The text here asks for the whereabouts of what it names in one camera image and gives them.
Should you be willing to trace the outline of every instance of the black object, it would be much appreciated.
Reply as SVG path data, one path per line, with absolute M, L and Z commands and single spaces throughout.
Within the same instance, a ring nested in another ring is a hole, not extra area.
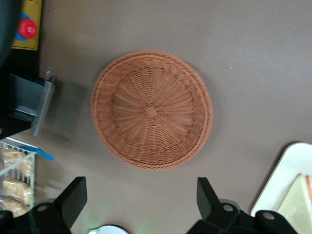
M 0 67 L 10 52 L 20 21 L 22 0 L 0 0 Z
M 32 122 L 16 118 L 9 108 L 10 74 L 39 79 L 40 50 L 11 49 L 18 28 L 22 0 L 0 0 L 0 139 L 31 128 Z
M 10 211 L 0 211 L 0 233 L 70 234 L 86 202 L 86 178 L 76 177 L 53 203 L 37 205 L 17 218 Z
M 42 203 L 13 218 L 0 212 L 1 234 L 70 234 L 69 229 L 87 202 L 85 177 L 76 177 L 53 203 Z M 249 216 L 235 205 L 221 203 L 207 178 L 198 178 L 197 205 L 203 220 L 187 234 L 297 234 L 286 219 L 273 211 Z
M 235 205 L 221 203 L 207 178 L 198 178 L 197 205 L 202 220 L 187 234 L 297 234 L 279 213 L 258 211 L 251 217 Z

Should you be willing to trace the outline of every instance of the brown basket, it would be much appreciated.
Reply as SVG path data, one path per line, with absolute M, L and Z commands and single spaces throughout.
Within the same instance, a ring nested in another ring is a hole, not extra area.
M 141 51 L 118 58 L 100 74 L 92 115 L 115 155 L 140 168 L 165 170 L 201 149 L 213 108 L 189 65 L 166 53 Z

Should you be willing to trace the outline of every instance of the wicker basket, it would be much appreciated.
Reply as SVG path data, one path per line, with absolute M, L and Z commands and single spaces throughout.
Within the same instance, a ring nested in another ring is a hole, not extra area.
M 186 63 L 157 51 L 127 54 L 104 69 L 94 88 L 98 134 L 134 166 L 177 167 L 204 145 L 213 108 L 200 76 Z

